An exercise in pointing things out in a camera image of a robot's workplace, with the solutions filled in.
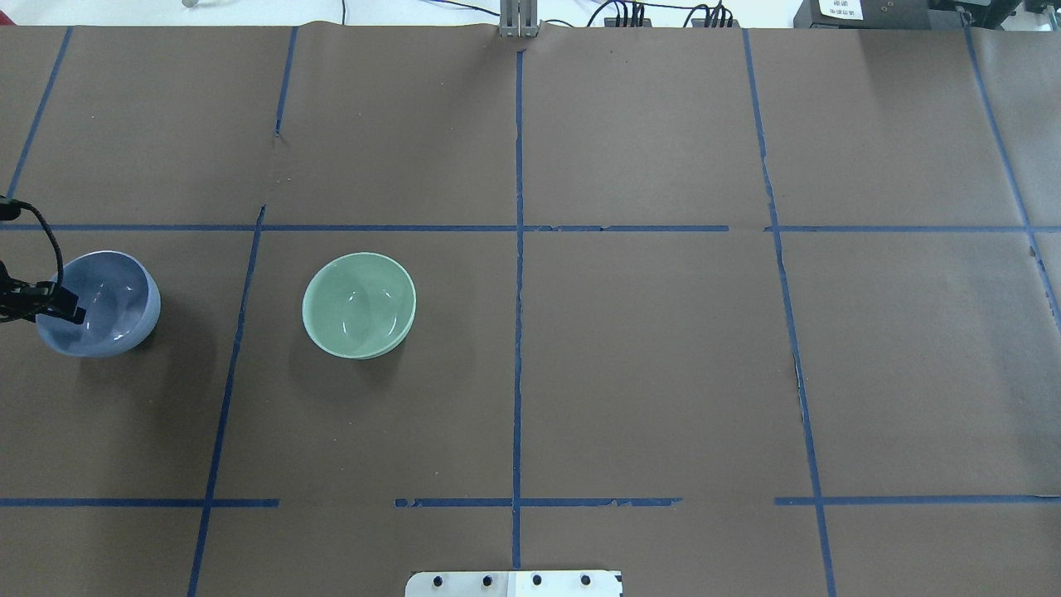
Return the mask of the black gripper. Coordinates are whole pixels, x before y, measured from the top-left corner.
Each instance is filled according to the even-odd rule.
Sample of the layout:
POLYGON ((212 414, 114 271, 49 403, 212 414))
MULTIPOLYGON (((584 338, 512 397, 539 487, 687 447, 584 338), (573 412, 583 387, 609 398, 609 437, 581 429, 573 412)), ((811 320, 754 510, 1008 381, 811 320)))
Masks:
POLYGON ((1 261, 1 323, 18 320, 34 323, 38 316, 83 324, 86 310, 79 305, 79 295, 57 289, 56 282, 29 284, 15 279, 1 261))

